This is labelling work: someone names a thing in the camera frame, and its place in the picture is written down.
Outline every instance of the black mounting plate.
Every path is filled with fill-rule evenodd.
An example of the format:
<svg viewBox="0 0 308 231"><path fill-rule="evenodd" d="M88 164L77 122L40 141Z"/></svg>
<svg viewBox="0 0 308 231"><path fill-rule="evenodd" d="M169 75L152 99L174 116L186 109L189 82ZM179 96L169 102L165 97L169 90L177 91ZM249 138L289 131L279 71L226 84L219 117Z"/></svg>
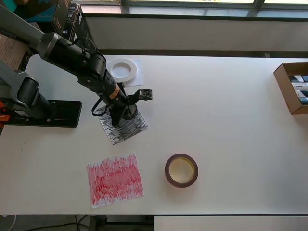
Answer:
<svg viewBox="0 0 308 231"><path fill-rule="evenodd" d="M63 127L76 128L79 122L82 103L80 101L48 100L57 108L56 114L49 120L37 120L22 117L14 111L5 112L11 118L5 125L39 126L39 127Z"/></svg>

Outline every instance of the white tape roll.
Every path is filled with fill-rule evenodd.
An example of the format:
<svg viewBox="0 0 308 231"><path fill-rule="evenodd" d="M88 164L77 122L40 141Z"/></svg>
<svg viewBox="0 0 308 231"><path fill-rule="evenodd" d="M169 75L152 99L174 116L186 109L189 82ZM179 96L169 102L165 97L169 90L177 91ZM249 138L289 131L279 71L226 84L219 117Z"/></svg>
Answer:
<svg viewBox="0 0 308 231"><path fill-rule="evenodd" d="M130 59L115 59L107 62L107 70L117 83L130 82L137 74L137 67Z"/></svg>

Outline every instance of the floor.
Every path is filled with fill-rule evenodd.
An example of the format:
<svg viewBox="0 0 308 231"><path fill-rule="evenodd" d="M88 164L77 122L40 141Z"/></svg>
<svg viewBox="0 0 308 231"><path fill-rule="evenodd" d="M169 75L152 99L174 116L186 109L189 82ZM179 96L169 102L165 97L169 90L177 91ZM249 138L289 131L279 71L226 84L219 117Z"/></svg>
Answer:
<svg viewBox="0 0 308 231"><path fill-rule="evenodd" d="M77 215L77 220L80 220L83 215ZM109 222L142 222L144 216L139 215L107 215ZM14 216L0 216L0 231L7 231ZM86 216L81 224L89 225L90 216ZM61 225L66 223L75 223L74 215L17 215L16 223L11 231L25 231L42 226ZM76 225L64 226L58 228L41 229L42 231L76 231ZM87 231L85 227L80 227L80 231Z"/></svg>

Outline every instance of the black scribbled paper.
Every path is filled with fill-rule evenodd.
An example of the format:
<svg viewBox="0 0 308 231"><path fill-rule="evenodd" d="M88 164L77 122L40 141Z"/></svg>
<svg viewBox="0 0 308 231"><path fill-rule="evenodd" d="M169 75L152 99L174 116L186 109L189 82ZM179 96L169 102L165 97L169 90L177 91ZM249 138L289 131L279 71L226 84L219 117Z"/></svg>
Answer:
<svg viewBox="0 0 308 231"><path fill-rule="evenodd" d="M104 110L105 106L97 109L96 113L102 113ZM100 116L99 119L113 145L121 143L148 128L148 124L139 111L135 118L131 120L122 120L120 128L114 128L112 126L109 110L107 110L104 115Z"/></svg>

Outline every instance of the brown tape roll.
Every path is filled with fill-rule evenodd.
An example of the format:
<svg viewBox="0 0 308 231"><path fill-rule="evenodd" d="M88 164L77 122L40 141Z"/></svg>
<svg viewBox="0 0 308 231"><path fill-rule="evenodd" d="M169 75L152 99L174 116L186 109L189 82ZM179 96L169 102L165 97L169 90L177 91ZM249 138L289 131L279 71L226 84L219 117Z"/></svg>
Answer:
<svg viewBox="0 0 308 231"><path fill-rule="evenodd" d="M191 177L186 181L186 182L177 182L176 180L174 180L170 174L170 165L173 161L175 160L184 160L186 161L188 164L190 164L191 168L192 168L192 175ZM198 166L196 164L196 162L189 156L186 154L175 154L172 157L170 157L166 163L165 166L165 176L167 181L177 187L177 188L186 188L188 186L191 186L198 178Z"/></svg>

